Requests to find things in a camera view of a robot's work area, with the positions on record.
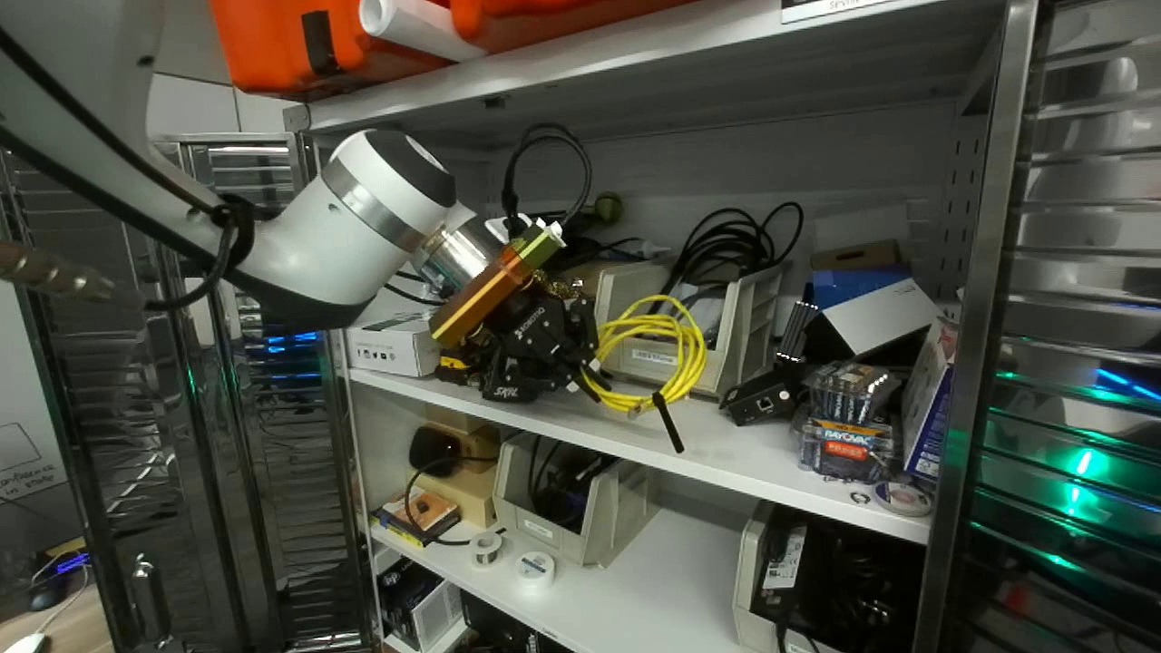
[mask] yellow cable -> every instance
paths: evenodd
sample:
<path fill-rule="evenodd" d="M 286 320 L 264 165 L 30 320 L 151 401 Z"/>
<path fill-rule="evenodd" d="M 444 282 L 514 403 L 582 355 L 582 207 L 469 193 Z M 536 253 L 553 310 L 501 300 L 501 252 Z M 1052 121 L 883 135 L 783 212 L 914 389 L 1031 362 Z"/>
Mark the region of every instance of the yellow cable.
<path fill-rule="evenodd" d="M 674 342 L 674 374 L 659 386 L 665 403 L 680 403 L 704 374 L 704 334 L 688 310 L 668 293 L 647 293 L 630 300 L 618 320 L 599 326 L 596 362 L 601 368 L 623 342 L 659 339 Z M 596 374 L 582 374 L 583 389 L 618 413 L 640 413 L 652 406 L 652 397 L 615 392 Z"/>

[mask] white shelf board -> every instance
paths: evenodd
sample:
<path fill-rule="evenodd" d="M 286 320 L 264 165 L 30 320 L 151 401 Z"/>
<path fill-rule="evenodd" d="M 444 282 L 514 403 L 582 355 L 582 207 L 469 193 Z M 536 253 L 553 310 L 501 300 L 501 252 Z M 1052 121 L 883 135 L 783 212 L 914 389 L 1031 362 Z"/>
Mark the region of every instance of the white shelf board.
<path fill-rule="evenodd" d="M 457 646 L 466 640 L 466 633 L 469 633 L 469 623 L 457 621 L 431 649 L 414 649 L 399 637 L 388 637 L 388 646 L 393 646 L 393 653 L 446 653 L 450 646 Z"/>
<path fill-rule="evenodd" d="M 474 568 L 466 550 L 421 550 L 386 525 L 373 537 L 575 653 L 739 653 L 731 616 L 736 535 L 716 523 L 657 512 L 611 568 L 558 564 L 542 593 L 514 583 L 530 540 L 509 537 L 494 568 Z"/>
<path fill-rule="evenodd" d="M 928 8 L 936 0 L 815 0 L 780 8 L 783 0 L 698 0 L 630 22 L 615 22 L 592 34 L 489 55 L 437 74 L 376 85 L 357 95 L 313 101 L 294 112 L 289 126 L 332 131 L 388 115 L 421 112 L 431 106 L 494 97 L 524 88 L 618 74 L 630 67 L 668 62 L 698 53 L 756 43 L 783 34 L 842 27 L 856 20 Z"/>
<path fill-rule="evenodd" d="M 800 437 L 783 423 L 736 427 L 716 403 L 680 403 L 671 418 L 682 431 L 685 455 L 674 455 L 657 413 L 618 418 L 583 397 L 542 397 L 530 406 L 489 403 L 474 386 L 386 377 L 349 371 L 357 386 L 405 397 L 426 406 L 457 410 L 480 423 L 524 427 L 569 448 L 623 458 L 647 469 L 685 475 L 698 484 L 727 488 L 758 500 L 813 512 L 836 523 L 875 530 L 885 537 L 928 540 L 928 518 L 898 516 L 883 505 L 856 505 L 853 493 L 866 493 L 864 484 L 824 481 L 800 465 Z"/>

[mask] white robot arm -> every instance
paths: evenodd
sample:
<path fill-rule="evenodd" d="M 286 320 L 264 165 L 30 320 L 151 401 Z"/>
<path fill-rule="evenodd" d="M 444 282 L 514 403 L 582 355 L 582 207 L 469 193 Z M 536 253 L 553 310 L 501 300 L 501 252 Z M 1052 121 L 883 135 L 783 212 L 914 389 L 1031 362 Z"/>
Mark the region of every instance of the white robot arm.
<path fill-rule="evenodd" d="M 196 263 L 236 207 L 145 141 L 161 0 L 5 0 L 0 147 Z M 294 205 L 242 229 L 230 281 L 274 323 L 345 326 L 457 207 L 450 171 L 394 131 L 359 131 Z"/>

